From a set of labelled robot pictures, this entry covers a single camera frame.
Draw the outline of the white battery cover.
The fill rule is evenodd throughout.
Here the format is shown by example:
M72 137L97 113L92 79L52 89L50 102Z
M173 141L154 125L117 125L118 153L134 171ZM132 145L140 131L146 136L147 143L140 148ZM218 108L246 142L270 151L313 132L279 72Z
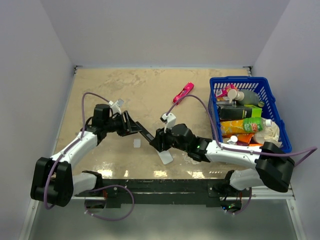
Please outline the white battery cover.
M141 139L140 138L135 138L133 140L133 147L134 148L140 148L141 147Z

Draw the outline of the black remote control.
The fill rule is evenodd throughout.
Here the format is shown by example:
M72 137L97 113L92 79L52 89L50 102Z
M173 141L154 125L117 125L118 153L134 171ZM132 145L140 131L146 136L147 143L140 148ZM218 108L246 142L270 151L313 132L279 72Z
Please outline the black remote control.
M148 141L149 145L154 148L154 136L139 121L135 123L140 128L140 134Z

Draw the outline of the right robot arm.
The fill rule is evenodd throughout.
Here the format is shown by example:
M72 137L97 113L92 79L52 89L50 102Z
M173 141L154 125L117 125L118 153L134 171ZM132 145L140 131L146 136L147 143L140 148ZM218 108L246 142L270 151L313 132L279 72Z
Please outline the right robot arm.
M295 162L271 142L258 147L220 143L194 135L184 123L171 129L157 129L149 144L158 152L170 148L181 150L197 162L222 162L245 167L245 170L233 171L223 183L223 192L230 197L246 188L260 186L286 193L295 166Z

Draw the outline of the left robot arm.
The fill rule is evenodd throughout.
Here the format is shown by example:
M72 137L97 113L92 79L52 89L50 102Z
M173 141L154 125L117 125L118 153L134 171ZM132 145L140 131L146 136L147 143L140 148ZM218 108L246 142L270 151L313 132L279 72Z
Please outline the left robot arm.
M37 160L30 197L51 206L64 207L73 196L85 191L99 196L104 190L102 175L90 170L73 175L73 169L108 133L125 137L141 131L127 111L113 111L107 104L97 104L93 116L71 143L51 157Z

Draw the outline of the white remote control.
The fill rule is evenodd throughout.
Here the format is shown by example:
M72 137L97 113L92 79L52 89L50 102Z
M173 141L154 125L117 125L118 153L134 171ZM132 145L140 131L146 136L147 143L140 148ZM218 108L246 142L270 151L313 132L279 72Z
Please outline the white remote control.
M174 160L171 153L168 150L161 151L161 152L157 151L157 154L164 165L168 165L172 163Z

